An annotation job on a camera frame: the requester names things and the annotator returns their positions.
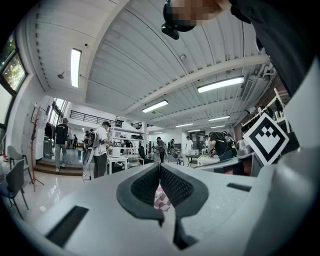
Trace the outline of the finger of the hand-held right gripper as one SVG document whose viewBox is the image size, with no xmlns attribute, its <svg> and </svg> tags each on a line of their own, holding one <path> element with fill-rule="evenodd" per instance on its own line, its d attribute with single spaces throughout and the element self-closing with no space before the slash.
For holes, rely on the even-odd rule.
<svg viewBox="0 0 320 256">
<path fill-rule="evenodd" d="M 252 152 L 246 155 L 236 156 L 228 160 L 219 161 L 211 163 L 208 165 L 197 166 L 196 169 L 207 171 L 207 172 L 219 172 L 224 171 L 225 168 L 230 168 L 235 165 L 243 164 L 245 161 L 251 160 L 251 172 L 260 172 L 261 170 L 261 161 L 258 158 L 257 154 Z"/>
</svg>

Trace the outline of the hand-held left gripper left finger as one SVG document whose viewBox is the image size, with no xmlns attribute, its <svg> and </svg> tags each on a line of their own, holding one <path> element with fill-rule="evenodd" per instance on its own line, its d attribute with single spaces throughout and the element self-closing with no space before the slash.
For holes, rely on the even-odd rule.
<svg viewBox="0 0 320 256">
<path fill-rule="evenodd" d="M 106 175 L 50 208 L 34 225 L 22 222 L 22 234 L 42 255 L 178 256 L 156 220 L 138 219 L 116 197 L 118 185 L 150 164 Z"/>
</svg>

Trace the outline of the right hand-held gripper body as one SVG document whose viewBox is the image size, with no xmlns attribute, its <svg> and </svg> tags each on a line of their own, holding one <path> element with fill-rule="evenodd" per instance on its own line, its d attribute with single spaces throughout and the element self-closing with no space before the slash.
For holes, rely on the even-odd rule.
<svg viewBox="0 0 320 256">
<path fill-rule="evenodd" d="M 294 133 L 285 131 L 266 113 L 243 135 L 264 166 L 273 164 L 280 156 L 299 147 Z"/>
</svg>

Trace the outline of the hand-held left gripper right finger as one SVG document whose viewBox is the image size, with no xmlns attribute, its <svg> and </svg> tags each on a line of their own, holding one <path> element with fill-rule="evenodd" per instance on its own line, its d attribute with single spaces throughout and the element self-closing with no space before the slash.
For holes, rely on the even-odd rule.
<svg viewBox="0 0 320 256">
<path fill-rule="evenodd" d="M 161 256 L 250 256 L 249 243 L 269 193 L 269 167 L 257 177 L 229 175 L 160 164 L 162 175 L 173 174 L 193 185 L 192 194 L 176 206 L 194 213 L 178 220 L 177 230 L 187 247 L 179 249 L 168 240 L 159 241 Z"/>
</svg>

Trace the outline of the red white checkered tablecloth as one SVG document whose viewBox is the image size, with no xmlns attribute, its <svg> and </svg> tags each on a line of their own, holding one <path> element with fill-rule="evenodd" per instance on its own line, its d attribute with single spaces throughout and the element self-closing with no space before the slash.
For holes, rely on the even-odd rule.
<svg viewBox="0 0 320 256">
<path fill-rule="evenodd" d="M 161 186 L 155 191 L 153 207 L 162 212 L 168 212 L 172 208 L 172 203 Z"/>
</svg>

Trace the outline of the white table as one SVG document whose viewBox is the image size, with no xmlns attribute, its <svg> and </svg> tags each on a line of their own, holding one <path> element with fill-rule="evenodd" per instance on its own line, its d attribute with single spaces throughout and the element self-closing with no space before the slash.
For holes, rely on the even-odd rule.
<svg viewBox="0 0 320 256">
<path fill-rule="evenodd" d="M 124 170 L 127 170 L 128 169 L 128 158 L 126 156 L 120 156 L 120 157 L 111 157 L 111 156 L 108 156 L 107 157 L 107 163 L 108 163 L 108 171 L 107 171 L 107 174 L 108 175 L 111 175 L 113 173 L 113 163 L 116 164 L 118 162 L 121 162 L 122 165 L 124 166 Z"/>
</svg>

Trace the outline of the white microwave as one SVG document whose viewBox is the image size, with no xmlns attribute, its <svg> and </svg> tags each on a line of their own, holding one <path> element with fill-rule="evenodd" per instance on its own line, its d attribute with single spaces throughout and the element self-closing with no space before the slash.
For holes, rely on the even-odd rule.
<svg viewBox="0 0 320 256">
<path fill-rule="evenodd" d="M 107 154 L 112 158 L 119 158 L 121 156 L 121 147 L 109 147 Z"/>
</svg>

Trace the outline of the white shelf unit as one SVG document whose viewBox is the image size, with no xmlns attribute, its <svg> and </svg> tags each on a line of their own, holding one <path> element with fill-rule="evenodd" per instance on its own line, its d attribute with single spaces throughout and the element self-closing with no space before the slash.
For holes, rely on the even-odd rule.
<svg viewBox="0 0 320 256">
<path fill-rule="evenodd" d="M 148 134 L 145 123 L 117 117 L 110 128 L 114 148 L 120 149 L 120 156 L 127 158 L 127 167 L 136 167 L 143 163 L 140 150 L 146 150 Z"/>
</svg>

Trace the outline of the dark grey chair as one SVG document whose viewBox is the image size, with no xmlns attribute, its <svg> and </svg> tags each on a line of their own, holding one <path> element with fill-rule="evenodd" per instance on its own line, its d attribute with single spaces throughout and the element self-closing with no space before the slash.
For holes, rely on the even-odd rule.
<svg viewBox="0 0 320 256">
<path fill-rule="evenodd" d="M 24 186 L 24 161 L 21 159 L 14 165 L 14 167 L 6 175 L 6 180 L 0 183 L 0 195 L 9 200 L 11 207 L 15 206 L 22 220 L 24 218 L 19 210 L 19 207 L 17 206 L 15 198 L 18 195 L 18 193 L 21 192 L 25 206 L 27 210 L 29 210 L 28 204 L 24 196 L 23 186 Z"/>
</svg>

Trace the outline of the red coat rack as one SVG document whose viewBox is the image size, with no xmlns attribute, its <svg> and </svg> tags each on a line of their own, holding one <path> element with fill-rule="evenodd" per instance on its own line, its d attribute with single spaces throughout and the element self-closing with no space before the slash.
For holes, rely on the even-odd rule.
<svg viewBox="0 0 320 256">
<path fill-rule="evenodd" d="M 33 191 L 36 191 L 36 182 L 41 185 L 45 185 L 43 182 L 39 181 L 35 175 L 35 165 L 36 165 L 36 133 L 37 133 L 37 123 L 40 118 L 40 108 L 38 106 L 34 107 L 34 113 L 32 114 L 32 133 L 30 138 L 30 169 L 31 169 L 31 183 L 33 185 Z"/>
</svg>

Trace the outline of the person's black shirt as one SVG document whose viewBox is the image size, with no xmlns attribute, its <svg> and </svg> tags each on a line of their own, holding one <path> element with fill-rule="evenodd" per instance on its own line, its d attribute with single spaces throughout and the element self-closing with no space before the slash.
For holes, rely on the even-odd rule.
<svg viewBox="0 0 320 256">
<path fill-rule="evenodd" d="M 256 38 L 293 96 L 319 54 L 314 26 L 319 5 L 313 0 L 229 0 L 231 13 L 252 24 Z"/>
</svg>

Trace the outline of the light grey chair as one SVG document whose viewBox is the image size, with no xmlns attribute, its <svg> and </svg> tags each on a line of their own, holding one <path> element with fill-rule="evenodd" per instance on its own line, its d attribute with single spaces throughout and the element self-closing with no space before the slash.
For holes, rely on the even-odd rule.
<svg viewBox="0 0 320 256">
<path fill-rule="evenodd" d="M 12 145 L 7 146 L 7 155 L 10 168 L 12 168 L 12 166 L 15 165 L 15 161 L 18 160 L 24 161 L 24 170 L 27 170 L 29 168 L 27 156 L 25 154 L 17 152 L 17 150 Z"/>
</svg>

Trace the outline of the window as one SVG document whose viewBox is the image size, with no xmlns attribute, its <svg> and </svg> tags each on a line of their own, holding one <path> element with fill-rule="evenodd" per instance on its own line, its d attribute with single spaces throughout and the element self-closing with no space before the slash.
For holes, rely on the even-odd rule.
<svg viewBox="0 0 320 256">
<path fill-rule="evenodd" d="M 28 75 L 21 60 L 20 49 L 16 42 L 16 33 L 12 32 L 0 50 L 0 77 L 10 86 L 9 91 L 19 91 Z"/>
</svg>

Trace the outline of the white wall shelf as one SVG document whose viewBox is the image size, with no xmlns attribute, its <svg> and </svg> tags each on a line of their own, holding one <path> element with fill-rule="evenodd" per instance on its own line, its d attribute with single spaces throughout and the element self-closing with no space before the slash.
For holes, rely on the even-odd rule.
<svg viewBox="0 0 320 256">
<path fill-rule="evenodd" d="M 252 117 L 245 123 L 241 124 L 241 133 L 244 135 L 260 118 L 262 114 L 269 115 L 276 124 L 284 130 L 286 134 L 291 133 L 291 126 L 289 121 L 285 117 L 284 108 L 286 102 L 289 100 L 288 93 L 284 91 L 278 91 L 276 88 L 273 89 L 273 98 L 266 105 L 259 106 L 256 112 L 252 114 Z"/>
</svg>

